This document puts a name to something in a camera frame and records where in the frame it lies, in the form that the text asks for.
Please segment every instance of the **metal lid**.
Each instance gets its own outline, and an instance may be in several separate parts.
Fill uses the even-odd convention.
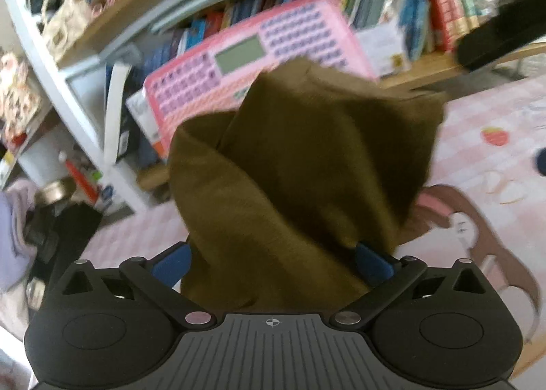
[[[70,199],[76,191],[76,182],[70,176],[46,185],[36,192],[34,202],[39,206],[47,206],[64,199]]]

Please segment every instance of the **olive green cloth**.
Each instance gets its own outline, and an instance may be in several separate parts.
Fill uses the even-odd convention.
[[[385,91],[296,59],[237,112],[179,126],[170,186],[190,234],[182,294],[209,311],[334,311],[367,291],[427,179],[444,95]]]

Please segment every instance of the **metal screw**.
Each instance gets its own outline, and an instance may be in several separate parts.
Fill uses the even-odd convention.
[[[212,321],[212,316],[205,311],[192,311],[186,315],[186,322],[193,326],[202,326]]]
[[[340,311],[338,314],[336,314],[335,320],[338,324],[343,326],[353,326],[358,324],[362,318],[354,311]]]

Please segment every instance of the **pink toy laptop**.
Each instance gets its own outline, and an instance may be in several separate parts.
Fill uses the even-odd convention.
[[[261,71],[296,56],[376,78],[331,0],[294,0],[215,34],[146,78],[144,90],[164,148],[170,148],[183,121],[237,108]]]

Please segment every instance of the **white bag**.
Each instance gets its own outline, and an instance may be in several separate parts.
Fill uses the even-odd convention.
[[[51,56],[58,62],[91,22],[91,7],[86,0],[63,0],[61,7],[47,21],[49,2],[44,0],[42,4],[42,37]]]

